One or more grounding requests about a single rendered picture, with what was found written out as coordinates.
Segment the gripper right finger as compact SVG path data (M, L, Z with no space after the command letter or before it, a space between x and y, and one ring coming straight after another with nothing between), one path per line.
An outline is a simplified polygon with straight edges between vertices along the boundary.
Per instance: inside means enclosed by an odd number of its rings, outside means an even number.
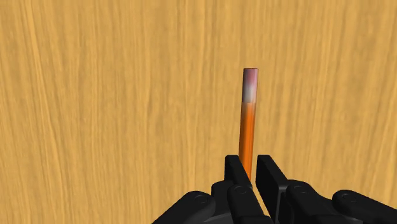
M288 179L269 155L259 155L256 187L275 224L397 224L397 209L352 190L331 199Z

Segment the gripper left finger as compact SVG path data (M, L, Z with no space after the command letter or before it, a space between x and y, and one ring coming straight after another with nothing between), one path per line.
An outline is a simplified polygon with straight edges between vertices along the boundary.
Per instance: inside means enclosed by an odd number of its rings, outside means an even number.
M184 194L152 224L273 224L264 215L237 155L225 157L224 180L211 193Z

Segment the orange pencil with pink eraser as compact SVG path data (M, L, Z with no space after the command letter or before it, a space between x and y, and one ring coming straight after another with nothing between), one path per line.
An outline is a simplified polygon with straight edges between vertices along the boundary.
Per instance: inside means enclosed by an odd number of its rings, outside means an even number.
M252 172L258 71L258 68L244 68L242 76L239 158L249 179Z

